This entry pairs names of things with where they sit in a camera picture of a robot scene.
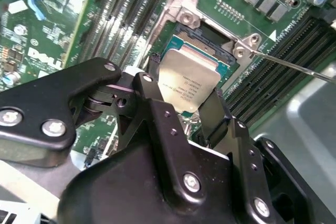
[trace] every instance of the pcie slot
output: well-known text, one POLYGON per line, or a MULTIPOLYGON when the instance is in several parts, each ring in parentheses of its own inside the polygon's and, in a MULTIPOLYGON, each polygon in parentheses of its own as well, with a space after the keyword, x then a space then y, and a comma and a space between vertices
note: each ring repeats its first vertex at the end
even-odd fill
MULTIPOLYGON (((308 68, 310 69, 316 68, 320 63, 322 63, 325 59, 327 59, 327 57, 330 56, 335 50, 336 50, 336 45, 334 44, 332 47, 328 48, 325 51, 325 53, 322 53, 320 58, 315 59, 315 61, 312 64, 310 64, 308 68)), ((245 122, 248 122, 247 123, 248 126, 253 125, 255 122, 257 122, 260 119, 260 115, 263 115, 267 111, 272 109, 279 100, 283 99, 296 85, 298 85, 306 77, 307 76, 305 74, 296 72, 295 76, 291 77, 292 81, 290 83, 285 83, 284 87, 281 87, 280 89, 281 92, 278 95, 276 95, 275 98, 274 97, 270 98, 271 102, 269 102, 267 106, 262 106, 259 111, 255 111, 255 113, 251 113, 250 115, 245 116, 244 119, 242 120, 245 120, 245 122)))
POLYGON ((101 34, 107 24, 107 20, 105 19, 108 18, 108 16, 106 14, 110 14, 112 12, 116 1, 117 0, 103 0, 101 10, 93 23, 93 27, 90 29, 88 37, 85 40, 85 44, 79 58, 80 62, 92 58, 92 54, 97 47, 101 34))
MULTIPOLYGON (((318 37, 321 35, 322 28, 320 27, 314 27, 313 30, 309 31, 305 37, 308 38, 307 40, 296 40, 291 44, 289 47, 287 47, 284 51, 288 53, 286 55, 286 61, 289 62, 297 62, 297 58, 300 57, 300 55, 305 55, 304 52, 302 52, 306 46, 312 42, 314 42, 318 37)), ((244 108, 247 108, 255 97, 259 96, 259 90, 264 90, 269 83, 271 83, 273 80, 275 80, 281 73, 281 69, 284 67, 280 64, 272 64, 265 72, 264 78, 256 81, 254 85, 250 87, 251 92, 249 92, 243 99, 241 100, 241 103, 244 104, 244 107, 237 106, 232 110, 233 114, 240 114, 243 112, 244 108)))
MULTIPOLYGON (((312 47, 308 52, 304 52, 302 50, 296 51, 296 56, 298 54, 305 55, 305 57, 299 59, 296 64, 300 66, 310 65, 309 62, 311 60, 314 60, 314 56, 326 46, 326 44, 330 41, 330 37, 330 35, 324 35, 324 37, 319 39, 318 43, 315 44, 316 47, 312 47)), ((252 98, 253 100, 250 101, 249 104, 244 103, 245 110, 240 111, 238 114, 244 115, 244 119, 248 119, 250 115, 255 113, 256 111, 258 111, 259 113, 260 109, 262 109, 261 106, 267 104, 268 100, 273 100, 273 97, 276 96, 277 93, 282 93, 285 89, 288 89, 286 87, 287 82, 291 79, 294 79, 294 75, 296 73, 297 72, 295 70, 283 66, 278 68, 277 76, 281 76, 281 78, 271 78, 270 80, 268 80, 264 85, 263 92, 258 94, 259 96, 262 95, 262 97, 257 97, 256 95, 252 98)))
MULTIPOLYGON (((313 25, 313 23, 313 19, 303 19, 303 21, 299 24, 299 27, 291 32, 291 34, 294 34, 293 37, 281 42, 273 51, 270 52, 270 54, 277 58, 287 60, 286 55, 284 55, 284 53, 287 51, 287 48, 293 46, 295 42, 313 25)), ((231 107, 231 109, 240 102, 246 93, 249 92, 251 89, 251 83, 261 79, 266 74, 267 70, 274 65, 275 63, 273 62, 263 60, 259 66, 243 80, 239 87, 232 94, 230 94, 229 97, 226 98, 226 102, 231 107)))

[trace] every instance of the screw head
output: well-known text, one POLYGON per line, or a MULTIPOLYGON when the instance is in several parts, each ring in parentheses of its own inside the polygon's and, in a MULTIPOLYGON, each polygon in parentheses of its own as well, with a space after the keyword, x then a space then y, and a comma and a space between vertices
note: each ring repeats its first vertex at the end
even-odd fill
POLYGON ((237 121, 237 123, 241 128, 246 128, 246 126, 241 121, 237 121))
POLYGON ((201 185, 198 179, 190 173, 186 173, 183 176, 183 182, 184 182, 185 187, 192 193, 198 192, 201 188, 201 185))
POLYGON ((256 206, 258 213, 264 217, 269 217, 269 209, 262 199, 255 198, 254 205, 256 206))
POLYGON ((0 125, 14 126, 22 121, 22 114, 16 110, 1 110, 0 111, 0 125))
POLYGON ((115 67, 114 65, 112 64, 105 64, 104 67, 107 69, 107 70, 110 70, 110 71, 115 71, 115 67))
POLYGON ((146 81, 149 81, 149 82, 153 81, 153 79, 152 79, 150 76, 146 75, 146 74, 143 75, 143 78, 144 78, 146 81))
POLYGON ((266 141, 266 144, 267 144, 268 147, 270 147, 272 149, 274 148, 274 145, 270 141, 266 141))
POLYGON ((66 131, 64 122, 57 119, 50 119, 42 124, 42 131, 47 136, 62 136, 66 131))

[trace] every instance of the hex bolt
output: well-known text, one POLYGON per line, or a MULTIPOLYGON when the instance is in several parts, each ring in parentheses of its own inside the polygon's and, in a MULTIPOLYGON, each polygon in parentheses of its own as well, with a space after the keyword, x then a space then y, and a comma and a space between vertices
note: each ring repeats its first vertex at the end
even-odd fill
POLYGON ((270 141, 266 141, 266 144, 267 144, 268 147, 270 147, 272 149, 274 148, 274 145, 270 141))
POLYGON ((201 185, 198 179, 190 173, 186 173, 183 176, 183 182, 184 182, 185 187, 192 193, 198 192, 201 188, 201 185))
POLYGON ((256 206, 257 211, 264 217, 269 217, 269 209, 266 203, 259 198, 254 199, 254 205, 256 206))
POLYGON ((0 111, 0 125, 14 126, 22 121, 22 114, 16 110, 1 110, 0 111))
POLYGON ((152 79, 150 76, 146 75, 146 74, 143 75, 143 78, 144 78, 146 81, 149 81, 149 82, 153 81, 153 79, 152 79))
POLYGON ((107 70, 110 70, 110 71, 115 71, 115 67, 114 65, 112 64, 105 64, 104 67, 107 69, 107 70))
POLYGON ((66 131, 66 127, 64 122, 50 119, 42 125, 42 131, 47 136, 62 136, 66 131))

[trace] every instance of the black metal bracket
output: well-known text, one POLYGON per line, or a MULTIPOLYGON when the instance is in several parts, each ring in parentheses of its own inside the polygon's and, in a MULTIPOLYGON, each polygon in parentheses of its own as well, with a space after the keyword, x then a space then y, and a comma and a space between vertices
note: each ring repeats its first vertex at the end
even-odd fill
POLYGON ((274 208, 286 222, 335 223, 335 217, 301 177, 278 146, 267 138, 259 138, 268 189, 274 208))
POLYGON ((12 126, 0 125, 0 158, 42 167, 63 163, 75 141, 76 121, 88 93, 116 83, 120 76, 112 63, 95 58, 0 93, 0 109, 22 118, 12 126), (50 120, 61 123, 65 132, 46 135, 42 125, 50 120))
POLYGON ((131 121, 119 117, 118 149, 150 136, 166 200, 177 211, 194 211, 204 202, 206 188, 174 107, 163 101, 157 82, 149 74, 138 73, 132 84, 141 101, 131 121), (184 180, 188 174, 199 183, 198 189, 187 188, 184 180))

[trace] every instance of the green circuit board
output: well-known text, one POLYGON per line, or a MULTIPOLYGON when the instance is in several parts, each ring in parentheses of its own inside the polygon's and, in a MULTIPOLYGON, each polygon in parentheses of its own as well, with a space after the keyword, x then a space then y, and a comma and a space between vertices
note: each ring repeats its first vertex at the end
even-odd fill
MULTIPOLYGON (((85 57, 95 56, 83 55, 83 49, 87 40, 90 39, 92 27, 101 18, 102 5, 105 0, 36 1, 36 5, 46 16, 45 20, 38 20, 29 6, 23 11, 11 14, 8 11, 8 5, 15 1, 19 0, 0 0, 0 56, 2 61, 0 76, 5 74, 5 65, 9 61, 14 61, 15 71, 20 74, 20 81, 16 83, 16 85, 19 85, 62 68, 73 66, 85 57), (23 35, 14 32, 18 25, 26 28, 23 35), (22 54, 22 59, 13 58, 13 51, 16 54, 22 54)), ((108 58, 107 49, 111 48, 112 44, 118 45, 113 57, 110 58, 116 64, 120 63, 134 37, 132 35, 132 25, 127 26, 129 30, 123 31, 120 28, 124 18, 129 15, 132 1, 134 0, 125 0, 122 3, 120 12, 118 12, 121 23, 118 26, 114 21, 113 29, 108 34, 108 39, 104 38, 106 44, 103 45, 102 53, 99 55, 108 58)), ((150 1, 143 0, 144 7, 150 1)), ((140 55, 145 50, 148 31, 155 24, 166 2, 166 0, 155 1, 157 2, 156 8, 149 16, 144 32, 136 35, 136 45, 127 52, 123 67, 139 65, 140 55)), ((333 0, 326 1, 324 5, 329 6, 331 1, 333 0)), ((307 0, 275 0, 275 3, 281 4, 287 9, 286 13, 277 22, 270 19, 269 14, 261 12, 246 0, 199 0, 197 8, 240 38, 252 33, 260 34, 262 40, 258 50, 267 53, 286 37, 286 34, 311 7, 307 0)), ((142 15, 145 12, 143 9, 135 16, 134 20, 138 22, 142 20, 142 15)), ((174 34, 176 25, 176 23, 165 25, 150 52, 163 52, 174 34)), ((256 58, 250 65, 251 69, 260 61, 261 59, 256 58)), ((236 68, 237 66, 231 66, 227 70, 226 75, 218 84, 219 87, 225 83, 236 68)), ((0 80, 0 90, 7 88, 10 87, 0 80)), ((114 139, 116 137, 115 128, 115 119, 108 115, 80 127, 74 149, 81 153, 87 153, 91 146, 98 146, 100 140, 107 142, 111 138, 114 139)))

